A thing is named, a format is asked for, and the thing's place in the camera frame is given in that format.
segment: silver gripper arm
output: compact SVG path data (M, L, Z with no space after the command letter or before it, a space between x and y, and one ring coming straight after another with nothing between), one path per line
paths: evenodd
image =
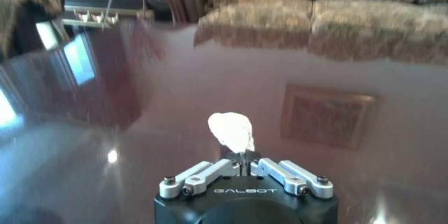
M284 185L285 192L304 195L308 191L321 199L333 196L333 184L325 176L316 176L291 161L279 164L268 158L251 162L251 173L257 176L271 176Z
M220 176L240 175L240 165L232 160L221 159L212 164L203 161L176 176L167 176L159 184L163 198L175 198L180 192L196 195L207 191L207 186Z

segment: screw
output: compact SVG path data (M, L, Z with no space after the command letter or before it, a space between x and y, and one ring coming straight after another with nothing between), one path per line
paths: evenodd
M176 177L175 176L165 176L165 178L163 179L163 182L165 185L172 185L176 183Z
M317 176L317 182L321 183L321 184L328 184L328 178L323 175L319 175Z
M309 193L309 188L307 186L299 186L297 193L299 196L305 196Z
M184 185L181 190L181 193L185 196L191 196L193 194L193 188L189 185Z

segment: reflective tabletop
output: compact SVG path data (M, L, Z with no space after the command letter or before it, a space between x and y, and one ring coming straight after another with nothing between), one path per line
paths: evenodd
M445 223L448 67L195 31L123 22L3 63L0 223L153 223L163 177L225 155L207 119L229 111L263 156L331 179L340 223Z

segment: white tissue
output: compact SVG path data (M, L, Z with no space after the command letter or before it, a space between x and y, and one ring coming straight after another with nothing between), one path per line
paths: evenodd
M235 112L215 113L208 118L209 131L232 152L255 151L252 124L245 115Z

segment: brown table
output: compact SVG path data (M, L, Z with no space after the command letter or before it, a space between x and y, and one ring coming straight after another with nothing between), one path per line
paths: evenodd
M223 156L207 118L233 111L264 156L331 178L341 223L445 223L447 67L193 46L195 29L124 22L3 65L16 116L0 128L0 216L152 223L159 181Z

